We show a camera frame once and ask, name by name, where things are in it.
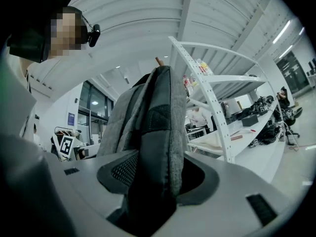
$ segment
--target box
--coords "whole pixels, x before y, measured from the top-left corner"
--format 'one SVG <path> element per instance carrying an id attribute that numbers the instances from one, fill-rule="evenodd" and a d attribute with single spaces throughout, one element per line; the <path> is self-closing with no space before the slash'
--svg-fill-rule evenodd
<path id="1" fill-rule="evenodd" d="M 258 123 L 257 115 L 250 115 L 241 120 L 243 126 L 252 126 Z"/>

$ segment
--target bottle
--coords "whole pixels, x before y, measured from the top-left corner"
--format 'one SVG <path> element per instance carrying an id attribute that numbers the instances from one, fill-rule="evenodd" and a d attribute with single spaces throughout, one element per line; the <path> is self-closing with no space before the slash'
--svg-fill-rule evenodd
<path id="1" fill-rule="evenodd" d="M 186 75 L 183 76 L 183 84 L 185 88 L 187 88 L 189 95 L 191 95 L 193 93 L 193 87 Z"/>
<path id="2" fill-rule="evenodd" d="M 205 71 L 204 75 L 206 75 L 206 76 L 213 76 L 214 75 L 212 70 L 209 68 L 209 66 L 204 61 L 202 61 L 201 59 L 197 59 L 197 63 L 199 63 L 199 65 Z"/>
<path id="3" fill-rule="evenodd" d="M 198 60 L 196 60 L 197 67 L 199 68 L 200 72 L 202 72 L 203 75 L 205 75 L 205 70 L 201 67 L 200 63 Z"/>
<path id="4" fill-rule="evenodd" d="M 192 85 L 193 88 L 194 88 L 196 85 L 198 85 L 197 79 L 196 79 L 196 77 L 194 76 L 193 73 L 191 73 L 190 82 L 191 82 L 191 85 Z"/>

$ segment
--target black slot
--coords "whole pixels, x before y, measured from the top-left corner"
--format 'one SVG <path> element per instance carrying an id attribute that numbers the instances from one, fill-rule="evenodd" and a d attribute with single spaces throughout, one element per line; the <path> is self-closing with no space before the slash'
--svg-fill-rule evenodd
<path id="1" fill-rule="evenodd" d="M 73 173 L 78 172 L 79 169 L 77 169 L 77 168 L 68 168 L 68 169 L 65 169 L 64 171 L 65 171 L 66 176 L 68 176 L 68 175 L 71 175 Z"/>
<path id="2" fill-rule="evenodd" d="M 262 226 L 266 226 L 277 217 L 277 214 L 260 194 L 247 196 L 246 199 L 255 211 Z"/>

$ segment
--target desk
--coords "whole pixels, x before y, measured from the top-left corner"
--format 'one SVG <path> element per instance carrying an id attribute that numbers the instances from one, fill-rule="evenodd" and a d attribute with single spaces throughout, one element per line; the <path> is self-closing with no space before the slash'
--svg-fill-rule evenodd
<path id="1" fill-rule="evenodd" d="M 203 136 L 206 135 L 206 130 L 205 130 L 204 127 L 200 128 L 200 129 L 199 128 L 194 128 L 194 129 L 190 129 L 190 130 L 191 130 L 191 132 L 187 133 L 188 141 L 190 141 L 189 135 L 191 135 L 191 134 L 203 131 Z"/>

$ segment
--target chair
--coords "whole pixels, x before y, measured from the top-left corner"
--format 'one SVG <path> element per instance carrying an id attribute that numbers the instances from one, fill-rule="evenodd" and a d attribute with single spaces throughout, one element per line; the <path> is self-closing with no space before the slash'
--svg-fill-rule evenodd
<path id="1" fill-rule="evenodd" d="M 296 110 L 296 112 L 293 111 L 294 106 L 289 107 L 287 109 L 282 109 L 283 119 L 284 122 L 287 124 L 288 128 L 285 129 L 285 136 L 287 137 L 287 144 L 290 146 L 294 146 L 294 143 L 291 143 L 289 140 L 289 135 L 296 135 L 298 138 L 301 136 L 299 133 L 294 132 L 290 127 L 294 125 L 296 122 L 296 119 L 302 114 L 303 108 L 300 107 Z"/>

